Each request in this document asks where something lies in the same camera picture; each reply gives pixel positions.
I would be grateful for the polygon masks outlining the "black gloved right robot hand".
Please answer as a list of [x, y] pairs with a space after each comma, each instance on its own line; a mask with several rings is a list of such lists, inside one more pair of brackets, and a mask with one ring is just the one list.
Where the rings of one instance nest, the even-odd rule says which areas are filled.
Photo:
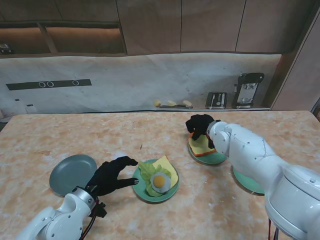
[[200, 136], [207, 134], [207, 129], [215, 120], [208, 114], [195, 114], [185, 122], [187, 131], [192, 134], [192, 139], [196, 141]]

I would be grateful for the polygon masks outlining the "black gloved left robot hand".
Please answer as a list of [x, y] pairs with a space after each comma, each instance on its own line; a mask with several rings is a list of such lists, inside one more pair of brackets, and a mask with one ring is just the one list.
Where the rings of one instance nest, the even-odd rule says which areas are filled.
[[85, 189], [93, 196], [101, 197], [115, 190], [134, 186], [137, 178], [118, 179], [120, 172], [127, 166], [137, 166], [138, 162], [128, 156], [118, 157], [110, 162], [105, 161], [86, 184]]

